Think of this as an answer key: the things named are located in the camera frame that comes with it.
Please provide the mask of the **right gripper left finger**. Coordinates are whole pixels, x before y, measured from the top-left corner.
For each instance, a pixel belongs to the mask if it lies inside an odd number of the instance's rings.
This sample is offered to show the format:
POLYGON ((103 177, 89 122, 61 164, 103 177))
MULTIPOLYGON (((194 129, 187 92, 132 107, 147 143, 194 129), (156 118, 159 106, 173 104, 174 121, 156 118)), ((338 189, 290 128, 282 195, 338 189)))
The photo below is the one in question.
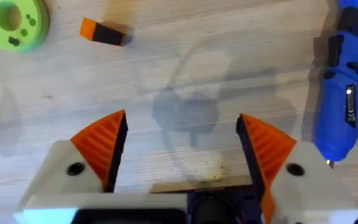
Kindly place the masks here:
POLYGON ((36 195, 114 192, 128 126, 124 110, 55 141, 17 205, 36 195))

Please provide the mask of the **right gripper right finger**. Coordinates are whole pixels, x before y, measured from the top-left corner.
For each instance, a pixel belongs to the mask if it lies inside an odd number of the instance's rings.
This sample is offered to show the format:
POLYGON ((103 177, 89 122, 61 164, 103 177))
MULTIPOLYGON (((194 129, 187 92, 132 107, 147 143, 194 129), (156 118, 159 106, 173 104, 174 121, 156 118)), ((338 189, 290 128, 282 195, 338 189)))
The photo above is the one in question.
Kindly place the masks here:
POLYGON ((316 146, 240 114, 236 132, 262 223, 355 223, 358 206, 316 146))

